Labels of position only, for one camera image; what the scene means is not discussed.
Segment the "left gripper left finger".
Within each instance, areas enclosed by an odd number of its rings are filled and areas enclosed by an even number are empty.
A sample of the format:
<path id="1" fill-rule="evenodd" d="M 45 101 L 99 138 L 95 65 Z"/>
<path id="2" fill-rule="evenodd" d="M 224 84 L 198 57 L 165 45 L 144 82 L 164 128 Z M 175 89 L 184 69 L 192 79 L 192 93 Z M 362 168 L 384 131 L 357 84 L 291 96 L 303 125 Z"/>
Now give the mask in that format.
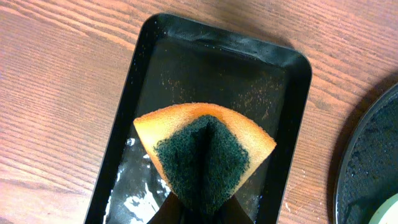
<path id="1" fill-rule="evenodd" d="M 147 224 L 179 224 L 182 210 L 183 203 L 171 192 Z"/>

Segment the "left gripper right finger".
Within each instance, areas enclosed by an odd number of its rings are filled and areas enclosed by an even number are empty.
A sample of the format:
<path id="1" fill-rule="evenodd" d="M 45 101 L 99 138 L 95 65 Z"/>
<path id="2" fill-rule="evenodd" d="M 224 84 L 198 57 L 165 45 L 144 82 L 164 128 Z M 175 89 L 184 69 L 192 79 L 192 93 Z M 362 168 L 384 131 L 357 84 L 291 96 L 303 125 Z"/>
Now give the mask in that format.
<path id="1" fill-rule="evenodd" d="M 222 223 L 224 224 L 253 224 L 246 212 L 240 206 L 235 196 L 232 196 L 222 206 Z"/>

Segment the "yellow green sponge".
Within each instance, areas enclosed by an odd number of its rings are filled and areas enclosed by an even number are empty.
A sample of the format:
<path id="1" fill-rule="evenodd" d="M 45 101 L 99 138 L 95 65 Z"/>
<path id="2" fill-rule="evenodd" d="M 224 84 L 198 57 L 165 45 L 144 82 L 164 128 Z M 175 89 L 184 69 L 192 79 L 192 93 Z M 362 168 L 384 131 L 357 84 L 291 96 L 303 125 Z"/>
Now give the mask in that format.
<path id="1" fill-rule="evenodd" d="M 212 215 L 276 147 L 253 120 L 211 103 L 184 103 L 133 125 L 170 190 L 190 210 Z"/>

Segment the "light blue plate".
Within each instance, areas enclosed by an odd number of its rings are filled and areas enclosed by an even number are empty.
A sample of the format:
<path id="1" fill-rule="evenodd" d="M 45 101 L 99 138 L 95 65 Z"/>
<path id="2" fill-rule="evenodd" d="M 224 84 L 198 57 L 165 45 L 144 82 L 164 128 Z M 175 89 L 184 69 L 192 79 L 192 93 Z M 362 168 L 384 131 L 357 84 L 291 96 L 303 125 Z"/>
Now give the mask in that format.
<path id="1" fill-rule="evenodd" d="M 387 199 L 376 210 L 369 224 L 398 224 L 398 194 Z"/>

